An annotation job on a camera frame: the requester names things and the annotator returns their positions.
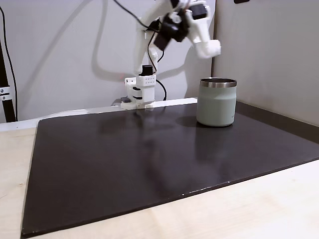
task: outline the green mug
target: green mug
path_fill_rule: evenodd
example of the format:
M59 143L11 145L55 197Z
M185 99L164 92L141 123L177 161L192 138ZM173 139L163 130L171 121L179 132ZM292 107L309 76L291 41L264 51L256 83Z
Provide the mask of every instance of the green mug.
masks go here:
M223 127L234 122L237 81L222 78L200 80L197 121L208 126Z

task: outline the white bracket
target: white bracket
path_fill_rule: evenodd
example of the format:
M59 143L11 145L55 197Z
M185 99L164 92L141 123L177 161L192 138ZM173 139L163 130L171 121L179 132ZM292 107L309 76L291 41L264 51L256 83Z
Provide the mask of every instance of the white bracket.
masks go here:
M11 87L0 87L0 101L12 100Z

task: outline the stainless steel rim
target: stainless steel rim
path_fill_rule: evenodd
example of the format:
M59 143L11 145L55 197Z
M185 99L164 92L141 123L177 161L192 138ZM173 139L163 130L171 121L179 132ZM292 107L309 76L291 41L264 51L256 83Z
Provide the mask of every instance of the stainless steel rim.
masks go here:
M230 88L237 86L237 81L223 78L207 77L200 80L200 86L209 88Z

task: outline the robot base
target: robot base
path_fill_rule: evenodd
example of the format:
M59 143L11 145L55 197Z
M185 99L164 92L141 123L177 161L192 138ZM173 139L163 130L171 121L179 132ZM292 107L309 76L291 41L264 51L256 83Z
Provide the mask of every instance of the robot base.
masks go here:
M136 102L121 103L121 108L124 110L148 109L148 108L154 108L154 107L155 107L154 102L147 105L142 105Z

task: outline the dark mat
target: dark mat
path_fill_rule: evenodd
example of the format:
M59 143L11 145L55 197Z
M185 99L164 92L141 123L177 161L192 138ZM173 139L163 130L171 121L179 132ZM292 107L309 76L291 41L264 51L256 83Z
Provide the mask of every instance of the dark mat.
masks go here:
M196 104L40 121L22 236L116 217L319 157L319 144L305 139L315 141L317 127L242 103L237 109L234 124L224 128L197 123Z

